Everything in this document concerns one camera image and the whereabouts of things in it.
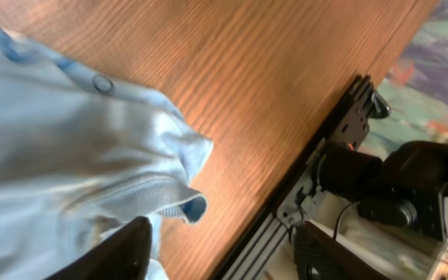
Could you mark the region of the light blue t-shirt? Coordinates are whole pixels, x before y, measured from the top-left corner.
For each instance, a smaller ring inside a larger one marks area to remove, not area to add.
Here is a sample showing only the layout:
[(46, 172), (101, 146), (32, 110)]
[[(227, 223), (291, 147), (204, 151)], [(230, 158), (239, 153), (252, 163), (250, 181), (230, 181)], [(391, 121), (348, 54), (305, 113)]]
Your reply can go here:
[(0, 27), (0, 279), (43, 279), (132, 219), (199, 222), (192, 179), (212, 141), (158, 90), (113, 79)]

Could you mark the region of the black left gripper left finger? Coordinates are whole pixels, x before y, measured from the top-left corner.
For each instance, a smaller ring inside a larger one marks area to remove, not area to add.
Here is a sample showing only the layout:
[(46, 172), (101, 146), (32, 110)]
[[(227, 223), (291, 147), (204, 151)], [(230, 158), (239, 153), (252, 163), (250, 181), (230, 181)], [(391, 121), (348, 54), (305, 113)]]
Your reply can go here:
[(146, 276), (152, 227), (138, 217), (47, 280), (140, 280)]

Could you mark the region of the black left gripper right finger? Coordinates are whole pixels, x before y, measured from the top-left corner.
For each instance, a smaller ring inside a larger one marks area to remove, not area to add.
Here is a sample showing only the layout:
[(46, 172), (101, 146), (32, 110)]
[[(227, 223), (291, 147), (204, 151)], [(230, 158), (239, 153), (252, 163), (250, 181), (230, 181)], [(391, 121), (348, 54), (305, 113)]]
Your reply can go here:
[(387, 280), (311, 222), (296, 227), (292, 245), (300, 280)]

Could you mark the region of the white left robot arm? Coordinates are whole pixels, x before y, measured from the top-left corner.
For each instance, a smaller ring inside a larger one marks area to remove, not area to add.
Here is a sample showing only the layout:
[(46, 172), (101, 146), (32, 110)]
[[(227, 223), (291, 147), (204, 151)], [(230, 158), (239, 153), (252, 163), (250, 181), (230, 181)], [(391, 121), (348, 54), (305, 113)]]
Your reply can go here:
[(332, 144), (312, 155), (304, 174), (276, 212), (252, 232), (225, 266), (226, 279), (261, 269), (285, 238), (294, 245), (301, 278), (316, 270), (323, 278), (348, 279), (380, 273), (343, 248), (335, 235), (322, 233), (307, 216), (315, 201), (331, 193), (349, 200), (360, 217), (408, 228), (436, 240), (448, 235), (448, 145), (409, 142), (386, 159)]

